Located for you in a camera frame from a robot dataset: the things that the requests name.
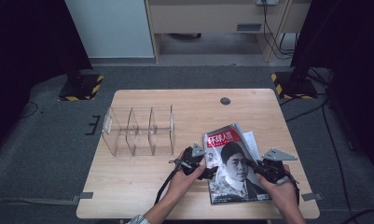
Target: magazine cover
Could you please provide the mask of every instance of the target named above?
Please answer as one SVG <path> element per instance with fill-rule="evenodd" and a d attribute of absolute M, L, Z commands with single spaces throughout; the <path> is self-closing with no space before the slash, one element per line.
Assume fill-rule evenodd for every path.
<path fill-rule="evenodd" d="M 245 160 L 256 161 L 237 123 L 205 133 L 206 167 L 218 166 L 215 177 L 209 180 L 211 204 L 247 203 L 270 200 L 270 195 L 260 186 L 256 175 Z"/>

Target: white cabinet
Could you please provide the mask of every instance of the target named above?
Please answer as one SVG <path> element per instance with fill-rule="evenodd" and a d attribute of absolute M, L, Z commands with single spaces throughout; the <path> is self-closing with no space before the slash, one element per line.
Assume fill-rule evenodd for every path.
<path fill-rule="evenodd" d="M 65 0 L 90 58 L 154 58 L 144 0 Z"/>

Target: clear acrylic organizer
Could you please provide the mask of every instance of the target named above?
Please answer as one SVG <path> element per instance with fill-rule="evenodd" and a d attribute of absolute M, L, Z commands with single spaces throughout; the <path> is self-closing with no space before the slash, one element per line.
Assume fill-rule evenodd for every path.
<path fill-rule="evenodd" d="M 173 107 L 110 106 L 102 137 L 113 156 L 173 155 Z"/>

